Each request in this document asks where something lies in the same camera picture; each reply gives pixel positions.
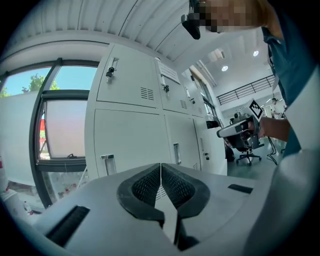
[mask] railing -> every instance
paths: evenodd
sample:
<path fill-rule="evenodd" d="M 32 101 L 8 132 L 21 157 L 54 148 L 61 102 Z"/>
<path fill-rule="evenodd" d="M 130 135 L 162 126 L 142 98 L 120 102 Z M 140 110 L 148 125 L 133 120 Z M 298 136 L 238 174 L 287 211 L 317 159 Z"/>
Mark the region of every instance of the railing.
<path fill-rule="evenodd" d="M 269 75 L 265 78 L 251 82 L 235 90 L 224 93 L 218 96 L 217 98 L 220 102 L 220 105 L 223 105 L 223 104 L 238 100 L 240 98 L 243 98 L 245 96 L 248 96 L 250 94 L 255 94 L 259 91 L 270 88 L 273 86 L 274 81 L 275 81 L 275 76 Z"/>

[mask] lock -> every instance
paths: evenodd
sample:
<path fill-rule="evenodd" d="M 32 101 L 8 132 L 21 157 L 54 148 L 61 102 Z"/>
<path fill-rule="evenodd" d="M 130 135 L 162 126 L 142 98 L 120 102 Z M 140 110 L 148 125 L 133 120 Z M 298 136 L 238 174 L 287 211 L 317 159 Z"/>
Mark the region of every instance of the lock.
<path fill-rule="evenodd" d="M 166 93 L 168 93 L 170 90 L 169 90 L 169 85 L 162 85 L 163 86 L 163 89 Z"/>
<path fill-rule="evenodd" d="M 109 67 L 108 72 L 105 74 L 105 76 L 108 78 L 112 78 L 112 76 L 114 75 L 114 72 L 115 72 L 115 68 Z"/>

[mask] person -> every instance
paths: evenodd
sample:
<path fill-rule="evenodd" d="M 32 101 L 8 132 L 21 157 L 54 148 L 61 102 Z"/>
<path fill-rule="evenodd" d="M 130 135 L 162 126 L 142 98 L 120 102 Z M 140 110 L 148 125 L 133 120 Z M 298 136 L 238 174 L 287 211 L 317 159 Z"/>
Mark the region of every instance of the person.
<path fill-rule="evenodd" d="M 281 116 L 284 112 L 284 108 L 278 104 L 276 98 L 272 98 L 272 105 L 271 105 L 272 113 L 275 119 L 281 119 Z"/>
<path fill-rule="evenodd" d="M 280 90 L 290 106 L 304 88 L 316 68 L 301 32 L 278 0 L 204 0 L 200 13 L 205 13 L 211 31 L 223 32 L 261 28 L 263 40 L 272 52 L 272 62 L 278 75 Z M 287 142 L 284 157 L 297 153 L 301 147 L 286 119 L 263 117 L 258 136 L 268 136 Z"/>

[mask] teal shirt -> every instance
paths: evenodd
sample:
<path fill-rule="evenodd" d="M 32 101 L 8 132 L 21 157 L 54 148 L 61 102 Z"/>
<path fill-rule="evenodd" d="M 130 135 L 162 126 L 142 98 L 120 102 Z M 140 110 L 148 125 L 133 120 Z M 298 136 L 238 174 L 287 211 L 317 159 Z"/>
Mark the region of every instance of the teal shirt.
<path fill-rule="evenodd" d="M 281 82 L 279 86 L 284 94 L 283 99 L 290 106 L 305 87 L 317 63 L 291 18 L 276 7 L 274 9 L 283 39 L 271 35 L 265 27 L 262 28 L 263 39 L 270 47 L 274 71 Z M 298 153 L 300 149 L 299 141 L 290 128 L 284 156 Z"/>

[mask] sky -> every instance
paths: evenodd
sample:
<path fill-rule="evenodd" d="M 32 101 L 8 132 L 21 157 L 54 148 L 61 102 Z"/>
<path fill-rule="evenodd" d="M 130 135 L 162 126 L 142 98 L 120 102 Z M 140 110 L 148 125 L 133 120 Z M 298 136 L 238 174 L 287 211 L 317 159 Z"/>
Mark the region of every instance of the sky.
<path fill-rule="evenodd" d="M 97 68 L 86 66 L 62 66 L 55 77 L 57 87 L 61 90 L 90 90 Z M 3 88 L 11 95 L 22 93 L 22 87 L 29 87 L 31 76 L 46 76 L 50 67 L 34 69 L 9 76 Z"/>

